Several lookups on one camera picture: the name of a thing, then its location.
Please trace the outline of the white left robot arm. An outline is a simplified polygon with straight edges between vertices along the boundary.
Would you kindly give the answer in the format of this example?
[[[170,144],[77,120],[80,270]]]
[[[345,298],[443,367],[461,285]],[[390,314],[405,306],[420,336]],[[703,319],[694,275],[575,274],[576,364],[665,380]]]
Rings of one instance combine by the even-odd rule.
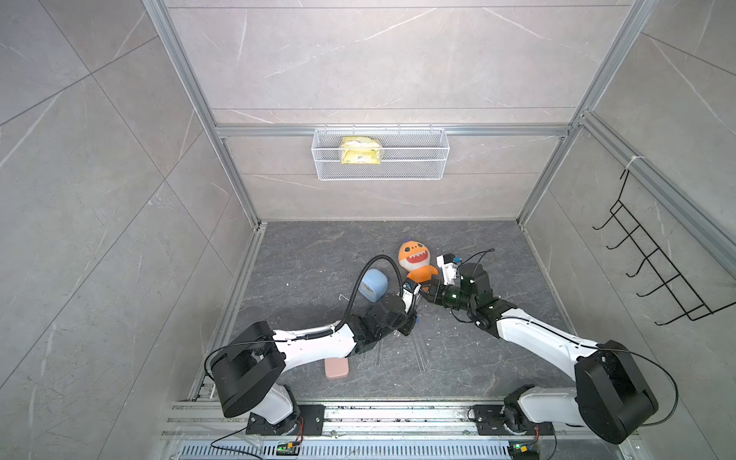
[[[252,324],[207,358],[224,417],[254,414],[276,427],[298,417],[295,398],[278,383],[287,371],[332,358],[366,353],[395,332],[409,335],[416,322],[416,296],[385,295],[365,314],[349,314],[320,328],[274,330]]]

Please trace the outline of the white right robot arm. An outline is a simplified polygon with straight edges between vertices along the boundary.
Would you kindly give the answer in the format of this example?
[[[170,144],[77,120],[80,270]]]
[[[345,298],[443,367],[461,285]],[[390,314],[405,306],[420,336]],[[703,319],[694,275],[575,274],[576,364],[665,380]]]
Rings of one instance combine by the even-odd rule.
[[[536,425],[586,427],[620,444],[659,410],[654,391],[624,345],[583,339],[548,325],[494,294],[480,264],[462,266],[448,283],[432,279],[419,293],[427,302],[465,312],[475,327],[519,345],[571,379],[571,387],[523,385],[503,402],[505,428],[521,434]]]

